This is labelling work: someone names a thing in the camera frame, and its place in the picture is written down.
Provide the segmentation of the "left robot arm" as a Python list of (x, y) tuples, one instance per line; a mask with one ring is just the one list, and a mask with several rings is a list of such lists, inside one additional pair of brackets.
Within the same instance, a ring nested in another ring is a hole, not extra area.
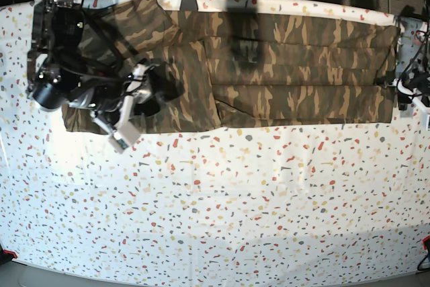
[(420, 111), (423, 124), (429, 127), (429, 20), (397, 17), (400, 39), (397, 47), (395, 78), (400, 111)]

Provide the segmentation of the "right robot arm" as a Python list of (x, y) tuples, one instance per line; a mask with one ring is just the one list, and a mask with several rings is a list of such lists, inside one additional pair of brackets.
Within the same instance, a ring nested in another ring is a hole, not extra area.
[[(113, 54), (103, 63), (81, 54), (78, 45), (88, 27)], [(35, 7), (32, 45), (28, 52), (28, 97), (40, 110), (61, 105), (89, 111), (91, 121), (106, 132), (113, 148), (123, 153), (140, 137), (135, 116), (152, 116), (183, 93), (183, 85), (164, 64), (138, 59), (121, 76), (124, 57), (97, 23), (75, 0), (42, 0)]]

